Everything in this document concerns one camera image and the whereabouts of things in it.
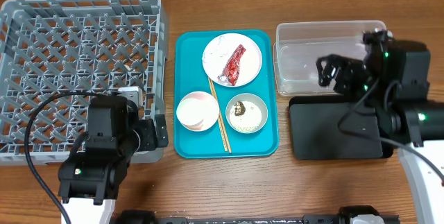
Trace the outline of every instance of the red wrapper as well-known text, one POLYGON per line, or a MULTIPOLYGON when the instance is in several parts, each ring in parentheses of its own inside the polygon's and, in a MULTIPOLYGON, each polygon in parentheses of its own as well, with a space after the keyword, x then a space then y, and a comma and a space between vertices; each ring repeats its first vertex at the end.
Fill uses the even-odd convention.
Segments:
POLYGON ((222 81, 228 81, 231 85, 235 86, 237 79, 239 78, 239 70, 241 65, 242 55, 245 53, 246 49, 243 45, 239 45, 234 53, 231 55, 227 62, 227 65, 219 76, 222 81))

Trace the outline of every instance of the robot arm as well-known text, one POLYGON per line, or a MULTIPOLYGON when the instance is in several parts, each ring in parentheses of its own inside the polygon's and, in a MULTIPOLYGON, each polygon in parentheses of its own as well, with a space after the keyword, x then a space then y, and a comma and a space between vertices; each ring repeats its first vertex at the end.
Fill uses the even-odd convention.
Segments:
POLYGON ((319 58, 319 85, 328 86, 335 79, 335 92, 353 99, 368 96, 366 103, 375 108, 380 130, 400 147, 398 154, 409 180, 418 222, 441 224, 444 104, 427 100, 430 52, 423 43, 395 41, 389 35, 386 31, 364 33, 368 55, 363 61, 334 54, 319 58), (366 93, 372 84, 374 92, 366 93), (406 151, 404 145, 431 164, 406 151))
POLYGON ((79 136, 60 166, 58 195, 72 224, 109 223, 131 157, 136 151, 168 145, 167 139, 166 143, 157 140, 152 119, 139 120, 137 94, 142 91, 138 87, 122 90, 119 96, 91 100, 88 133, 79 136), (84 152, 77 152, 83 141, 84 152))

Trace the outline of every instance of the wooden chopsticks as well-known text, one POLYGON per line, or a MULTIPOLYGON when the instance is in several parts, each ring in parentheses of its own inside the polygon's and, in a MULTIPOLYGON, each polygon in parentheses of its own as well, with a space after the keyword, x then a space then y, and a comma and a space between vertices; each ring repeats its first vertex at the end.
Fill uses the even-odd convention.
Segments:
MULTIPOLYGON (((214 88, 213 80, 211 80, 211 78, 208 78, 208 82, 210 83, 211 95, 216 99, 216 102, 219 105, 219 100, 217 99, 216 89, 214 88)), ((223 122, 220 107, 219 107, 219 118, 217 119, 217 121, 219 122, 219 129, 221 130, 223 148, 225 149, 225 152, 228 151, 229 153, 231 153, 231 145, 230 141, 228 141, 227 130, 225 129, 225 123, 223 122)))

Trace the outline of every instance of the plastic storage bin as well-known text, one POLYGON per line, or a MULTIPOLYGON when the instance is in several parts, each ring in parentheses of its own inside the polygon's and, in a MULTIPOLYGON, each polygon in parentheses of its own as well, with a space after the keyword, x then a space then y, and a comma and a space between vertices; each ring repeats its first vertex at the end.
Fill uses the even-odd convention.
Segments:
POLYGON ((277 90, 282 96, 333 94, 334 81, 318 85, 317 58, 334 53, 362 60, 362 33, 385 29, 375 20, 280 24, 273 54, 277 90))

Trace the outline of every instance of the dish rack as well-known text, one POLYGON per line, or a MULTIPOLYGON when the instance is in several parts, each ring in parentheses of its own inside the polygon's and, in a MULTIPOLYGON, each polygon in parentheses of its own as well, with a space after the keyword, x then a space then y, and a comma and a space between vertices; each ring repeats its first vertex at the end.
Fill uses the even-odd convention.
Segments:
MULTIPOLYGON (((160 0, 8 0, 0 12, 0 165, 25 164, 31 112, 61 92, 144 92, 139 117, 164 114, 169 23, 160 0)), ((89 97, 59 98, 31 130, 35 164, 64 161, 87 131, 89 97)), ((163 148, 132 162, 156 162, 163 148)))

